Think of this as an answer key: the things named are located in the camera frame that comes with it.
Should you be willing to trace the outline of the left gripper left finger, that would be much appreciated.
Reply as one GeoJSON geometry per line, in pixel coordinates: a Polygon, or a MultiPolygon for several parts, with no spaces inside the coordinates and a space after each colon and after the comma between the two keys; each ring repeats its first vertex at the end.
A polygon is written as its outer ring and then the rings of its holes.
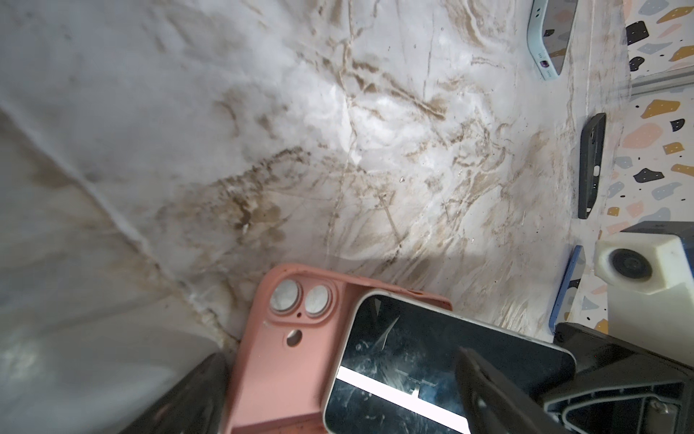
{"type": "Polygon", "coordinates": [[[224,354],[211,354],[121,433],[218,433],[222,430],[228,384],[229,366],[224,354]]]}

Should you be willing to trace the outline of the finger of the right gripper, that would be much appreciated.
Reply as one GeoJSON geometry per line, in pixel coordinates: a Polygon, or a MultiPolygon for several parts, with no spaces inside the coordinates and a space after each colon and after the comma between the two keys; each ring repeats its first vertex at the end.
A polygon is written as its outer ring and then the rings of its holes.
{"type": "Polygon", "coordinates": [[[539,403],[573,433],[692,433],[693,368],[575,323],[554,344],[576,359],[573,379],[539,403]]]}

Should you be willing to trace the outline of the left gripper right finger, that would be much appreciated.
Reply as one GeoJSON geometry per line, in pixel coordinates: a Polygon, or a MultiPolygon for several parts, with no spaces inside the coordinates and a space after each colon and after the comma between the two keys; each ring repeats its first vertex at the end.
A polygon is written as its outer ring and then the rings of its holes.
{"type": "Polygon", "coordinates": [[[458,349],[455,380],[473,433],[567,431],[471,348],[458,349]]]}

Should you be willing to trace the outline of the pink phone case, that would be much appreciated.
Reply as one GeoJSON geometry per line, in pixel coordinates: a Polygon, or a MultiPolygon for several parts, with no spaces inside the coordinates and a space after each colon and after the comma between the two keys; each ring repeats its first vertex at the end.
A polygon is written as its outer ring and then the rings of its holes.
{"type": "Polygon", "coordinates": [[[374,289],[450,310],[448,298],[280,264],[258,285],[231,369],[227,433],[324,433],[323,405],[358,302],[374,289]]]}

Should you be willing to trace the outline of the silver edged phone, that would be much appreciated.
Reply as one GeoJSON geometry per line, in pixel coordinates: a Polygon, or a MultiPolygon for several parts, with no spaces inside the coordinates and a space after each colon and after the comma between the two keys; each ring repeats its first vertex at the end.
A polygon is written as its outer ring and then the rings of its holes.
{"type": "Polygon", "coordinates": [[[471,349],[531,399],[572,379],[574,356],[555,345],[373,290],[354,309],[327,394],[331,433],[468,433],[455,379],[471,349]]]}

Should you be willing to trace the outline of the light blue phone case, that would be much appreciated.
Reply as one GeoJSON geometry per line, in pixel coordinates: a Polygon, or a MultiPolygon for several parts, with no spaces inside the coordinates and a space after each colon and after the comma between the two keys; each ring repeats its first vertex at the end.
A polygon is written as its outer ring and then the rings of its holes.
{"type": "Polygon", "coordinates": [[[545,81],[560,77],[577,9],[577,0],[534,0],[532,3],[527,44],[545,81]]]}

